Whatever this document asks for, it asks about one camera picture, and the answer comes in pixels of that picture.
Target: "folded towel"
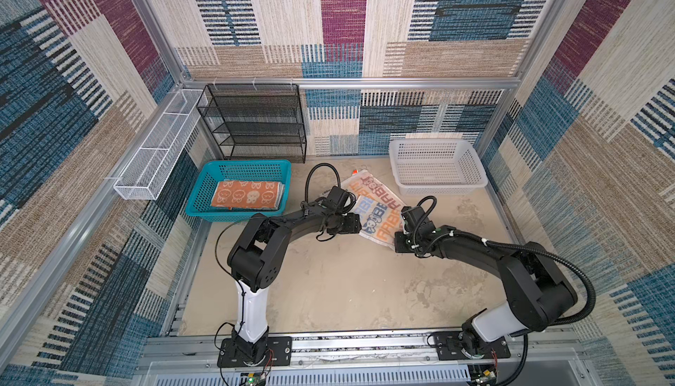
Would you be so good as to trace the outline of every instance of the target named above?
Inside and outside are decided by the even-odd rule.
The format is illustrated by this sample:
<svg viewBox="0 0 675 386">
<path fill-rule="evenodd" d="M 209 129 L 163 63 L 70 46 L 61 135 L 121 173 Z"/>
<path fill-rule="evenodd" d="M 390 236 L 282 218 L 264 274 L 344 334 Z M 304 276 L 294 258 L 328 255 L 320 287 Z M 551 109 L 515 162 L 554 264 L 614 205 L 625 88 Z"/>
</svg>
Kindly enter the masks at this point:
<svg viewBox="0 0 675 386">
<path fill-rule="evenodd" d="M 266 210 L 279 209 L 284 185 L 278 181 L 239 181 L 225 179 L 215 188 L 211 205 L 230 210 Z"/>
</svg>

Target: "black mounting plate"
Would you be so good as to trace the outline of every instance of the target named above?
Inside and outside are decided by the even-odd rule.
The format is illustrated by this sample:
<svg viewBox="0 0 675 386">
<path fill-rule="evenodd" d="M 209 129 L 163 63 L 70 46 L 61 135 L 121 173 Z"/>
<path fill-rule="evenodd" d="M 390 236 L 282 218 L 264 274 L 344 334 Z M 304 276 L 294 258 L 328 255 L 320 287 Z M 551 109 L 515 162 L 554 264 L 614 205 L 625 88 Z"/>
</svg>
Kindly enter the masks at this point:
<svg viewBox="0 0 675 386">
<path fill-rule="evenodd" d="M 442 344 L 436 347 L 436 354 L 441 361 L 451 360 L 470 360 L 462 352 L 462 344 L 458 338 L 461 331 L 441 331 L 433 333 L 434 344 Z M 502 345 L 503 337 L 489 343 L 492 349 L 495 350 L 497 358 L 510 358 L 511 352 L 508 350 L 508 345 Z M 492 359 L 492 355 L 486 355 L 485 358 Z"/>
<path fill-rule="evenodd" d="M 267 348 L 274 351 L 273 366 L 289 366 L 291 365 L 291 351 L 292 351 L 293 338 L 290 336 L 271 336 L 267 338 Z M 219 368 L 233 368 L 233 367 L 247 367 L 242 360 L 242 355 L 238 349 L 235 349 L 234 358 L 230 358 L 229 348 L 232 345 L 232 340 L 230 338 L 225 338 L 223 343 L 220 345 L 222 352 L 218 355 L 218 367 Z M 267 353 L 265 357 L 260 361 L 259 364 L 255 365 L 257 367 L 262 367 L 267 363 L 268 359 Z"/>
</svg>

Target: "robotic arm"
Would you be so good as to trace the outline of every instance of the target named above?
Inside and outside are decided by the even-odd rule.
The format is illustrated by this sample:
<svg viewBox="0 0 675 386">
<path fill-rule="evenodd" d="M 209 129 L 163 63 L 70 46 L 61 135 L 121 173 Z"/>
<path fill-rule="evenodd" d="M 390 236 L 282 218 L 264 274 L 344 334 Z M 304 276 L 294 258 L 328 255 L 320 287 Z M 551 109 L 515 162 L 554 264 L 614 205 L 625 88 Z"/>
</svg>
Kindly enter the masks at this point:
<svg viewBox="0 0 675 386">
<path fill-rule="evenodd" d="M 358 233 L 359 215 L 350 213 L 355 200 L 353 194 L 334 186 L 325 198 L 310 203 L 306 199 L 302 209 L 295 213 L 283 217 L 258 213 L 249 220 L 227 258 L 242 300 L 232 339 L 229 344 L 224 342 L 221 355 L 223 349 L 228 349 L 230 356 L 238 352 L 247 365 L 263 361 L 269 332 L 265 318 L 267 287 L 279 273 L 288 244 L 314 232 L 320 232 L 319 241 L 326 240 L 319 239 L 324 231 L 332 235 L 330 239 L 338 234 Z M 433 200 L 433 205 L 424 211 L 421 205 L 427 200 Z M 451 258 L 476 266 L 500 278 L 506 293 L 505 302 L 475 314 L 462 324 L 458 339 L 466 357 L 482 358 L 504 335 L 543 331 L 548 326 L 579 321 L 591 313 L 595 291 L 575 265 L 534 242 L 525 246 L 502 244 L 447 225 L 436 228 L 428 218 L 435 203 L 435 197 L 429 196 L 417 206 L 403 207 L 404 230 L 396 233 L 396 252 L 413 253 L 420 258 Z M 256 242 L 266 246 L 260 248 Z M 585 307 L 573 316 L 561 317 L 577 303 L 577 294 L 555 262 L 567 266 L 588 292 Z"/>
</svg>

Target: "table surface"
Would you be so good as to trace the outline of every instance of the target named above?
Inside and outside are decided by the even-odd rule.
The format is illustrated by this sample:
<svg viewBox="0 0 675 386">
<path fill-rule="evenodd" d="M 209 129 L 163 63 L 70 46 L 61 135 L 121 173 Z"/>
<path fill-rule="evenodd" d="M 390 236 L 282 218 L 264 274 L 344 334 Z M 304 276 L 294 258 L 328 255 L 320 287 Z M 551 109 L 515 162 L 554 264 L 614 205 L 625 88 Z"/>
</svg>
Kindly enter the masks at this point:
<svg viewBox="0 0 675 386">
<path fill-rule="evenodd" d="M 300 208 L 307 173 L 330 162 L 348 178 L 367 169 L 407 205 L 422 196 L 401 195 L 389 159 L 325 159 L 293 164 L 286 213 Z M 329 168 L 312 176 L 310 199 L 333 186 Z M 452 225 L 495 241 L 509 242 L 507 230 L 485 189 L 465 196 L 438 196 L 431 214 L 436 226 Z M 214 334 L 236 321 L 235 283 L 216 264 L 215 242 L 229 223 L 214 223 L 190 289 L 181 335 Z M 218 256 L 225 262 L 244 223 L 227 230 Z M 289 244 L 278 278 L 270 286 L 267 321 L 271 332 L 346 331 L 459 326 L 478 311 L 505 300 L 493 275 L 455 260 L 397 255 L 358 235 L 318 242 L 305 236 Z"/>
</svg>

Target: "black wire mesh shelf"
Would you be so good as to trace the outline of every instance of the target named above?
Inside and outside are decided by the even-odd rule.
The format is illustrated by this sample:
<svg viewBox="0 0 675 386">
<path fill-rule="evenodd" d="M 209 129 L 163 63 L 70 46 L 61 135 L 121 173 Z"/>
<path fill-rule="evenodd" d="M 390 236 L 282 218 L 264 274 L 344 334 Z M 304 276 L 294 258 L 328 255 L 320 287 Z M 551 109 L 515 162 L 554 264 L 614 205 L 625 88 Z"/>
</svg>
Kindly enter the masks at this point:
<svg viewBox="0 0 675 386">
<path fill-rule="evenodd" d="M 295 84 L 209 84 L 197 107 L 226 159 L 304 163 L 307 135 Z"/>
</svg>

